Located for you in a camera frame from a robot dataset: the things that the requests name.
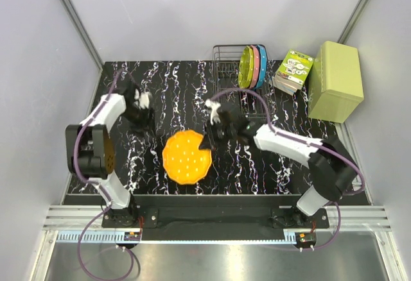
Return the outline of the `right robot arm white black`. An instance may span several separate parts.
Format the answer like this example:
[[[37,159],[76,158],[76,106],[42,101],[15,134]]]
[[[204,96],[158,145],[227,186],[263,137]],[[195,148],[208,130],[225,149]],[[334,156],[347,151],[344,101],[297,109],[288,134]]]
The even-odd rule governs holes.
[[[311,186],[292,208],[277,218],[284,228],[308,226],[319,209],[339,201],[348,193],[353,180],[360,176],[359,167],[338,138],[304,137],[275,128],[270,123],[249,121],[246,117],[220,116],[208,120],[199,149],[215,150],[231,140],[277,153],[309,169]]]

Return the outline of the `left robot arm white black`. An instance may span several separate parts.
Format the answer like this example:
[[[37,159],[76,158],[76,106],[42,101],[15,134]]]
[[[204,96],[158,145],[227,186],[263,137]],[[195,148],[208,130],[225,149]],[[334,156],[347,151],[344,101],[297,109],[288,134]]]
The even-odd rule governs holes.
[[[131,83],[101,97],[96,108],[80,123],[66,127],[69,171],[93,186],[106,203],[104,216],[117,225],[131,227],[141,220],[131,192],[116,171],[116,153],[110,131],[120,118],[139,134],[155,131],[152,94]]]

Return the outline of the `green dotted plate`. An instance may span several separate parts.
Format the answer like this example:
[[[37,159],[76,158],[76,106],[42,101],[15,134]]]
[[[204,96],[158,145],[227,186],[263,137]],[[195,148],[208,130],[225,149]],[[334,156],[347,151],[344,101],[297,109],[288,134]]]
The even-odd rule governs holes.
[[[246,46],[242,52],[238,68],[238,85],[241,89],[252,89],[254,77],[254,48]]]

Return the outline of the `orange dotted plate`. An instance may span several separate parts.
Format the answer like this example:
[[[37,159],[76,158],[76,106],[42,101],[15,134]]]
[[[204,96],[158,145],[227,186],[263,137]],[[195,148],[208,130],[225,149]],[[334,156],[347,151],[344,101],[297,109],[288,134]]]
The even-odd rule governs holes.
[[[210,149],[199,149],[203,135],[194,130],[179,131],[168,138],[162,151],[168,178],[179,185],[194,185],[206,177],[211,164]]]

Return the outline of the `pink dotted plate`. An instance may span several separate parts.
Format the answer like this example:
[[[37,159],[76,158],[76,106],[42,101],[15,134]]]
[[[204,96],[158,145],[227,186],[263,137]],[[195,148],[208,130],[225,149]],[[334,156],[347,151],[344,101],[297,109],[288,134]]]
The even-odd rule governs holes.
[[[259,80],[259,67],[260,67],[260,58],[259,58],[259,50],[256,46],[251,45],[254,55],[254,67],[253,67],[253,74],[252,74],[252,81],[250,84],[250,89],[254,89]]]

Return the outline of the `black wire dish rack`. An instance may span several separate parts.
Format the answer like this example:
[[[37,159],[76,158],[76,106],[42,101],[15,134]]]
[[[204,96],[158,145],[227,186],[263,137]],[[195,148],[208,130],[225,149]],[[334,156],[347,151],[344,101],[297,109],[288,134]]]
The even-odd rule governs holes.
[[[213,94],[238,86],[240,58],[245,44],[215,45],[212,50]],[[267,56],[267,71],[262,86],[255,90],[270,109],[274,108],[274,87],[272,77],[279,61]],[[244,92],[230,92],[218,98],[220,103],[232,103],[240,108],[249,119],[265,120],[266,115],[261,102],[253,95]]]

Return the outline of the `blue dotted plate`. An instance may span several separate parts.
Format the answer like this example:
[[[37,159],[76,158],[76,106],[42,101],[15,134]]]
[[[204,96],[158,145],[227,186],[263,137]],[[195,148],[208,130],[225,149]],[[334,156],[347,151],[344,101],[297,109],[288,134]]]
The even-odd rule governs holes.
[[[259,57],[260,57],[260,67],[259,67],[259,78],[258,82],[256,85],[256,88],[259,89],[260,87],[263,86],[265,76],[266,76],[266,71],[267,71],[267,51],[264,45],[257,45],[257,48],[259,50]]]

